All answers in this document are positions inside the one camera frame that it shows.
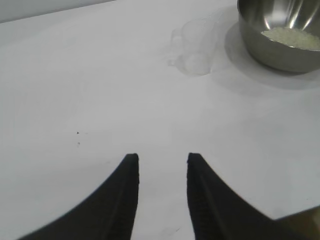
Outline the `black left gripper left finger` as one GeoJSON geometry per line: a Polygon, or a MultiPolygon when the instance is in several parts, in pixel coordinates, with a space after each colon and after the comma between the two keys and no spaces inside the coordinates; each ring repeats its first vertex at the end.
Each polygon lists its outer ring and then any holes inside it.
{"type": "Polygon", "coordinates": [[[139,157],[127,154],[112,174],[84,201],[24,240],[129,240],[138,196],[139,157]]]}

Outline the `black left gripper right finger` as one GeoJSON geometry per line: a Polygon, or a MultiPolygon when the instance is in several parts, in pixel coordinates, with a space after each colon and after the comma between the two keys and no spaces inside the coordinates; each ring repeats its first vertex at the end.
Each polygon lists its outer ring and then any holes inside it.
{"type": "Polygon", "coordinates": [[[320,208],[271,219],[234,192],[199,153],[187,160],[187,202],[197,240],[318,240],[320,208]]]}

